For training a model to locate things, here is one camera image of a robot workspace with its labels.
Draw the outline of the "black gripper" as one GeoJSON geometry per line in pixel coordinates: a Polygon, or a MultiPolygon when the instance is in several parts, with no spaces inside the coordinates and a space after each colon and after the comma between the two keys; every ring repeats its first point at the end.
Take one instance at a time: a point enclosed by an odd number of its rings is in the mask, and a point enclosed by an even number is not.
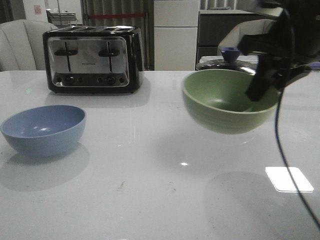
{"type": "Polygon", "coordinates": [[[273,87],[278,92],[305,77],[308,64],[320,59],[318,0],[246,0],[242,9],[269,15],[280,8],[267,33],[244,35],[238,48],[258,55],[258,64],[245,94],[258,102],[273,87]]]}

